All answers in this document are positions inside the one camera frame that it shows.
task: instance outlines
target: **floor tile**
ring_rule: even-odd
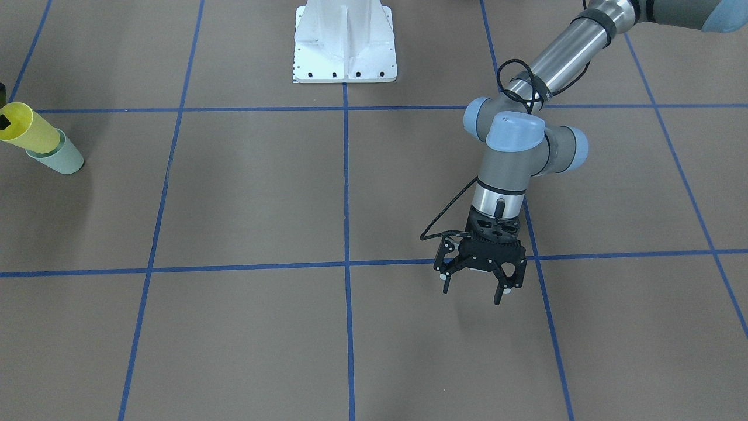
[[[292,82],[295,12],[303,4],[207,1],[187,105],[342,106],[339,83]]]
[[[356,419],[567,420],[534,269],[494,306],[484,273],[352,268]]]
[[[748,247],[748,108],[660,112],[714,246]]]
[[[720,261],[745,318],[748,315],[748,254],[721,255]]]
[[[179,106],[198,5],[54,2],[17,99],[39,109]]]
[[[477,175],[485,147],[462,129],[462,110],[351,112],[349,142],[351,258],[434,258],[439,240],[420,233]],[[473,191],[430,233],[464,229]]]
[[[23,62],[39,27],[45,0],[19,1],[13,5],[12,13],[0,15],[0,83],[7,87],[7,95],[13,90]]]
[[[576,420],[743,420],[746,337],[711,256],[543,263]]]
[[[658,103],[745,103],[748,30],[706,34],[642,24],[631,32],[634,51]]]
[[[467,105],[497,93],[477,1],[388,0],[397,80],[349,84],[352,106]]]
[[[487,1],[485,3],[498,64],[511,58],[531,63],[582,11],[581,1],[547,0]],[[522,68],[506,68],[506,83]],[[551,104],[648,104],[642,82],[626,40],[622,35],[599,52],[585,76]]]
[[[343,269],[153,276],[138,420],[348,419]]]
[[[343,260],[343,113],[187,113],[156,265]]]
[[[0,418],[115,420],[143,275],[0,279]]]
[[[652,109],[553,109],[579,127],[589,159],[568,174],[532,179],[527,202],[541,254],[707,249]]]
[[[145,267],[175,114],[44,116],[85,164],[60,175],[2,145],[0,270]]]

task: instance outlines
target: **white metal pedestal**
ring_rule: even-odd
[[[294,82],[392,82],[392,10],[379,0],[309,0],[296,10]]]

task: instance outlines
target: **grid line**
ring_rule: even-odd
[[[343,83],[343,254],[346,270],[346,338],[348,342],[348,417],[356,420],[356,394],[353,355],[353,308],[351,296],[351,224],[348,138],[348,84]]]
[[[524,201],[524,218],[527,221],[527,233],[530,235],[530,245],[533,248],[533,254],[538,254],[538,242],[535,238],[535,230],[533,229],[533,220],[530,218],[530,206],[527,204],[527,200]],[[551,309],[551,300],[548,298],[548,289],[545,287],[545,275],[543,274],[543,266],[540,263],[541,259],[535,259],[535,269],[538,271],[538,281],[540,283],[540,292],[543,296],[543,306],[545,307],[545,317],[548,319],[548,330],[551,333],[551,342],[554,346],[554,355],[556,356],[556,365],[559,371],[559,378],[561,380],[561,388],[563,390],[563,398],[566,403],[566,415],[569,421],[574,421],[574,407],[571,404],[571,393],[568,391],[568,383],[566,381],[566,370],[563,366],[563,358],[561,357],[561,347],[559,346],[558,335],[556,334],[556,323],[554,322],[554,314]]]
[[[644,74],[642,64],[637,57],[636,51],[634,51],[634,45],[632,44],[628,34],[624,34],[624,37],[626,39],[626,44],[628,44],[628,49],[631,51],[631,56],[634,57],[634,62],[637,64],[637,69],[639,70],[639,74],[642,77],[642,82],[644,83],[644,87],[647,90],[647,95],[649,95],[649,100],[654,106],[654,113],[657,115],[657,119],[660,122],[660,128],[665,135],[665,141],[667,142],[667,146],[670,149],[670,153],[672,155],[673,161],[675,162],[675,166],[678,168],[678,173],[680,174],[683,185],[686,189],[686,192],[688,193],[688,198],[691,201],[691,205],[693,206],[693,211],[696,212],[696,217],[699,219],[699,224],[701,225],[702,231],[704,231],[704,237],[706,238],[711,254],[714,257],[714,263],[717,265],[717,269],[719,270],[720,276],[722,277],[722,282],[723,284],[725,284],[725,289],[727,290],[727,294],[730,297],[730,301],[732,301],[732,306],[735,308],[735,313],[738,317],[739,322],[741,323],[743,333],[746,339],[748,339],[748,324],[746,324],[746,320],[743,316],[743,311],[741,310],[740,304],[738,303],[738,299],[736,298],[735,292],[732,290],[732,285],[730,285],[730,281],[727,278],[724,268],[722,267],[720,255],[719,253],[717,253],[714,247],[714,242],[711,239],[711,235],[709,234],[709,230],[707,229],[706,222],[704,221],[704,217],[701,213],[701,210],[699,209],[699,204],[696,202],[696,197],[693,194],[690,184],[688,183],[686,172],[685,170],[683,170],[681,160],[678,158],[678,152],[675,150],[675,146],[672,143],[672,139],[670,138],[670,133],[668,132],[667,125],[665,125],[665,120],[662,118],[662,114],[660,113],[660,109],[657,105],[657,101],[655,100],[655,96],[652,93],[649,82],[647,81],[647,77]]]
[[[404,105],[404,106],[349,106],[349,111],[398,111],[465,109],[466,105]],[[654,108],[652,104],[548,104],[544,109],[627,109]],[[657,108],[748,108],[748,104],[657,104]],[[342,106],[214,106],[180,108],[101,108],[101,109],[38,109],[39,114],[117,114],[139,112],[270,112],[270,111],[343,111]]]
[[[718,255],[748,254],[748,249],[717,249]],[[711,250],[673,250],[664,252],[620,252],[620,253],[587,253],[572,255],[531,255],[527,260],[535,261],[568,261],[568,260],[598,260],[615,258],[657,258],[678,257],[689,255],[712,255]],[[351,267],[366,266],[397,266],[433,264],[430,258],[387,259],[387,260],[351,260]],[[2,278],[37,278],[44,276],[94,276],[94,275],[126,275],[147,273],[188,273],[188,272],[224,272],[239,270],[280,270],[280,269],[308,269],[316,267],[345,267],[344,261],[309,261],[296,263],[262,263],[262,264],[224,264],[200,266],[164,266],[164,267],[124,267],[118,269],[78,269],[78,270],[30,270],[17,272],[0,272]]]
[[[140,307],[138,308],[138,319],[135,322],[135,332],[132,337],[132,348],[130,350],[130,358],[127,365],[127,374],[125,376],[125,384],[122,391],[122,401],[120,403],[120,412],[118,421],[124,421],[125,413],[127,410],[127,400],[129,398],[130,386],[132,384],[132,374],[135,371],[135,359],[138,355],[138,343],[140,340],[141,329],[143,327],[143,317],[145,315],[145,309],[148,299],[148,290],[150,288],[150,279],[153,274],[153,263],[156,260],[156,250],[159,245],[159,233],[161,231],[161,222],[164,216],[164,208],[166,206],[166,196],[169,189],[169,175],[171,174],[171,165],[174,162],[174,152],[177,149],[177,141],[180,135],[180,126],[182,123],[182,116],[184,115],[184,106],[187,100],[187,91],[189,89],[189,80],[192,72],[192,62],[194,60],[194,53],[197,49],[197,39],[200,36],[200,24],[203,20],[203,9],[205,7],[205,0],[200,0],[200,6],[197,9],[197,19],[194,25],[194,34],[192,36],[192,45],[190,49],[189,59],[187,61],[187,71],[185,72],[184,85],[182,87],[182,97],[180,100],[180,110],[177,114],[177,122],[174,125],[174,136],[171,140],[171,149],[169,150],[169,161],[166,165],[166,173],[164,176],[164,186],[161,193],[161,201],[159,203],[159,212],[156,216],[156,226],[153,229],[153,244],[150,250],[150,256],[148,258],[148,271],[146,272],[145,280],[143,281],[143,292],[141,295]]]
[[[52,8],[52,0],[47,0],[46,6],[44,7],[44,12],[42,12],[42,18],[39,21],[39,27],[37,28],[37,32],[34,34],[34,39],[31,42],[31,46],[28,48],[28,52],[26,53],[26,58],[23,60],[23,65],[21,66],[21,70],[18,72],[16,83],[13,85],[13,90],[10,92],[10,96],[8,98],[9,103],[12,103],[16,99],[18,88],[21,86],[21,81],[23,80],[23,76],[26,74],[26,69],[28,68],[28,64],[31,62],[31,56],[34,54],[34,50],[37,48],[37,43],[39,42],[39,38],[42,35],[42,30],[44,29],[44,24],[46,23],[46,18],[49,15],[50,8]]]
[[[494,43],[493,43],[493,40],[491,39],[491,27],[488,24],[488,14],[485,11],[484,0],[480,0],[480,7],[481,7],[481,12],[483,14],[483,23],[485,25],[486,37],[488,37],[488,50],[491,52],[491,61],[493,62],[493,65],[494,65],[494,73],[496,73],[496,83],[498,87],[498,84],[499,84],[499,80],[498,80],[499,70],[497,66],[498,61],[496,59],[496,51],[494,49]],[[527,232],[530,234],[530,245],[533,248],[533,255],[537,256],[539,255],[538,244],[535,239],[535,232],[533,230],[533,221],[530,218],[530,206],[527,204],[527,199],[524,200],[523,207],[524,207],[525,220],[527,223]],[[551,335],[551,344],[554,347],[554,356],[556,357],[556,366],[559,372],[559,380],[561,382],[561,389],[563,392],[564,403],[566,405],[566,414],[568,416],[569,421],[574,421],[574,408],[571,403],[571,394],[568,391],[568,384],[566,383],[566,371],[563,366],[561,348],[559,347],[558,336],[556,334],[556,325],[554,323],[554,316],[551,310],[551,302],[550,302],[550,299],[548,298],[548,290],[545,287],[545,277],[543,276],[543,268],[541,265],[541,259],[536,258],[534,260],[535,260],[536,269],[538,271],[538,281],[540,284],[540,291],[543,296],[543,306],[545,308],[545,317],[548,320],[548,332]]]

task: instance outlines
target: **yellow cup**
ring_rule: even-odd
[[[0,140],[37,154],[52,152],[60,144],[60,133],[24,103],[2,107],[0,127]]]

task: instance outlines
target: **blue joint cap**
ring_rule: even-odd
[[[704,32],[733,32],[748,23],[748,0],[722,0],[704,22]]]
[[[502,111],[494,117],[485,143],[494,151],[528,151],[545,139],[545,121],[535,115]]]
[[[480,140],[480,137],[478,137],[478,113],[480,112],[480,107],[482,107],[483,103],[487,100],[487,97],[474,99],[467,105],[465,114],[462,116],[462,126],[469,134],[473,135],[473,137],[478,140]]]
[[[567,172],[581,167],[582,164],[584,164],[584,161],[587,160],[587,156],[589,155],[589,141],[587,140],[587,136],[582,132],[582,130],[577,129],[576,127],[564,127],[571,130],[571,132],[574,134],[574,140],[577,141],[577,150],[576,152],[574,152],[574,159],[571,160],[571,164],[567,169],[561,172]]]

